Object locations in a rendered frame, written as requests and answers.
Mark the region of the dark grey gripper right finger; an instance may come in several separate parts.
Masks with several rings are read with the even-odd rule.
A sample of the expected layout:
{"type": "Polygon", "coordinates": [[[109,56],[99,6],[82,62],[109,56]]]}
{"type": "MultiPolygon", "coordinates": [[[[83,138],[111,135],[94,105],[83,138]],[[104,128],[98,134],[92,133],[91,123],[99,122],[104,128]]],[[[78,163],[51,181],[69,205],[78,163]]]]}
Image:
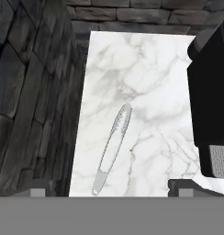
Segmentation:
{"type": "Polygon", "coordinates": [[[205,189],[192,180],[170,179],[168,181],[169,197],[209,197],[218,193],[205,189]]]}

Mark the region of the white and grey tongs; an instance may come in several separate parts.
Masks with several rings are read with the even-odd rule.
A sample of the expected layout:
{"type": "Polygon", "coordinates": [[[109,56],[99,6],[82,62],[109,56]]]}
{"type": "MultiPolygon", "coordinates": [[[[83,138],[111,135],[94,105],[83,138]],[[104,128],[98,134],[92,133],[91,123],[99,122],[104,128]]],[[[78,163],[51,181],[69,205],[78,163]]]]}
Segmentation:
{"type": "Polygon", "coordinates": [[[99,195],[105,185],[111,169],[113,168],[129,126],[131,113],[132,107],[130,104],[123,105],[118,111],[96,171],[95,180],[92,187],[92,194],[94,196],[99,195]]]}

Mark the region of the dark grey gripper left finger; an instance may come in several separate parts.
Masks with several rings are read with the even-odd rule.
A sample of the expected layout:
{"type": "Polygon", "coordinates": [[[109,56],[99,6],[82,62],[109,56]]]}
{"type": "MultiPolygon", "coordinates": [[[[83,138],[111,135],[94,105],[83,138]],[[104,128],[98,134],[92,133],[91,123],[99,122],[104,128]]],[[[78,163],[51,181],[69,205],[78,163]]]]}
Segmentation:
{"type": "Polygon", "coordinates": [[[52,180],[35,179],[18,189],[14,196],[51,197],[55,196],[55,184],[52,180]]]}

